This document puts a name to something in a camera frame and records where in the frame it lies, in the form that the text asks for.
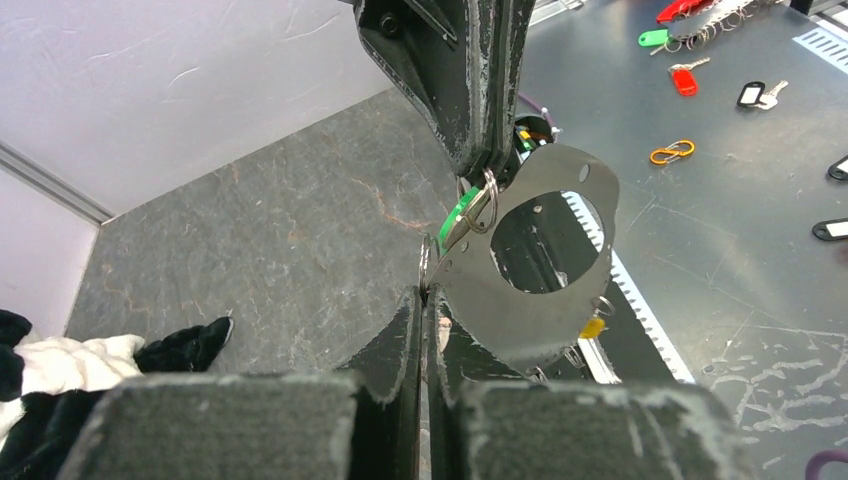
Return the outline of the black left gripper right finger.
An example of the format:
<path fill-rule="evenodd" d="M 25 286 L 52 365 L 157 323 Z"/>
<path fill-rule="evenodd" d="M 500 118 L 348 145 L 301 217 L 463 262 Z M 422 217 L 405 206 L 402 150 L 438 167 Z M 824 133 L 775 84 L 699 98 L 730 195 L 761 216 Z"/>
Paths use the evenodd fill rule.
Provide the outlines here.
<path fill-rule="evenodd" d="M 425 327 L 431 474 L 434 479 L 463 479 L 463 386 L 480 381 L 522 380 L 524 376 L 467 331 L 439 286 L 429 288 Z"/>

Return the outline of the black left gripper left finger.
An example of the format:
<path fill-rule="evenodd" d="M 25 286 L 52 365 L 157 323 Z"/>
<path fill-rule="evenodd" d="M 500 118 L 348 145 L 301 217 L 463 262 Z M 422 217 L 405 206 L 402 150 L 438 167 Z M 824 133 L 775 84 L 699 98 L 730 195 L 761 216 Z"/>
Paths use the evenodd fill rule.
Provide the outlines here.
<path fill-rule="evenodd" d="M 419 289 L 408 287 L 388 324 L 337 367 L 360 380 L 350 479 L 419 477 L 422 320 Z"/>

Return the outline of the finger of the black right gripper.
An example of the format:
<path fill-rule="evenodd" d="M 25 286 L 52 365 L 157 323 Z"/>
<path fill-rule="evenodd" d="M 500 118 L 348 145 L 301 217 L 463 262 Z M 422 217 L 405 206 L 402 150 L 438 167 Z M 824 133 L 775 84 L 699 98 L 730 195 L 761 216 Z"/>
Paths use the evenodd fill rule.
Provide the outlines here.
<path fill-rule="evenodd" d="M 534 1 L 493 1 L 489 77 L 490 156 L 486 167 L 499 173 L 513 149 L 518 77 Z"/>
<path fill-rule="evenodd" d="M 422 115 L 458 176 L 496 150 L 494 1 L 357 1 L 360 42 Z"/>

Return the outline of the yellow key tag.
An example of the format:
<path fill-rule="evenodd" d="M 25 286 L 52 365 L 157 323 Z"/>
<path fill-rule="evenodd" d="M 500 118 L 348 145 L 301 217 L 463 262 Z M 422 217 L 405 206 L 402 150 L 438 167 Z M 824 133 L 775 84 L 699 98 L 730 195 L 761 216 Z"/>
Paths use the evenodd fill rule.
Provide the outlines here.
<path fill-rule="evenodd" d="M 606 330 L 606 322 L 599 316 L 590 318 L 580 330 L 580 339 L 595 339 Z"/>

